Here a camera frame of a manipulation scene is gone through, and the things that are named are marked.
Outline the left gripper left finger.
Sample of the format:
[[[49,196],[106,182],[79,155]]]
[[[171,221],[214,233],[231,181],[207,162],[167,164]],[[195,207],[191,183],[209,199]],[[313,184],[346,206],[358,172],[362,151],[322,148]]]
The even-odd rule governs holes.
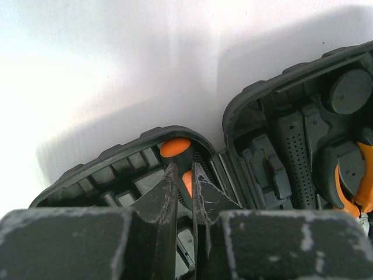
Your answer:
[[[128,208],[15,210],[1,220],[2,279],[174,279],[178,169]]]

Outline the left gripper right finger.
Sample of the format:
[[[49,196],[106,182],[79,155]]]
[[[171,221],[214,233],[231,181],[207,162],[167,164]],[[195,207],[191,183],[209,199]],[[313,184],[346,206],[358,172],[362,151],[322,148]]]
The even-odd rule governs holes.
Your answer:
[[[372,244],[334,210],[247,210],[192,166],[196,279],[371,279]]]

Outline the black orange handled screwdriver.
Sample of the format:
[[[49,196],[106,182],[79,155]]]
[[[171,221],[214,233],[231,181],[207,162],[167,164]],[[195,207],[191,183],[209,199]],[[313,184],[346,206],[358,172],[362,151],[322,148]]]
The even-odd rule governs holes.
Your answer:
[[[168,166],[175,163],[178,169],[179,202],[188,210],[192,210],[192,164],[194,149],[189,138],[172,138],[165,141],[160,148],[163,163]]]

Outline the black handled long tool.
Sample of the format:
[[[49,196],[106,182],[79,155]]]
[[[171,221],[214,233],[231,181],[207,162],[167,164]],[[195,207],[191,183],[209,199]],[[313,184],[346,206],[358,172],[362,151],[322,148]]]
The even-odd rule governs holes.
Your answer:
[[[275,123],[278,145],[287,170],[296,209],[316,209],[316,194],[305,141],[303,117],[299,111],[280,117]]]

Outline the black plastic tool case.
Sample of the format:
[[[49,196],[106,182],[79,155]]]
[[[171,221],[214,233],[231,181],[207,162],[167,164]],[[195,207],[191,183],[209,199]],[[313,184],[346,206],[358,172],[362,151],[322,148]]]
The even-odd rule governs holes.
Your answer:
[[[303,117],[316,209],[293,207],[278,145],[275,123],[295,111]],[[372,43],[338,48],[246,87],[226,107],[222,126],[226,147],[221,152],[189,128],[169,126],[145,132],[68,170],[29,209],[128,208],[160,182],[169,165],[175,164],[163,163],[161,145],[183,137],[192,141],[192,166],[200,164],[211,183],[243,209],[344,212],[321,196],[314,166],[324,146],[372,141]],[[178,194],[174,279],[196,279],[193,191],[191,211],[179,202]],[[354,219],[372,244],[368,234],[372,212]]]

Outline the orange black needle-nose pliers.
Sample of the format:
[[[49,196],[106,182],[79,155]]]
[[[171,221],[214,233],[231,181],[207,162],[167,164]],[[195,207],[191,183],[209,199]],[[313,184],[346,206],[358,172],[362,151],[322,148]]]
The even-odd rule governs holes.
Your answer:
[[[334,209],[354,218],[372,212],[372,141],[324,146],[316,157],[314,178]]]

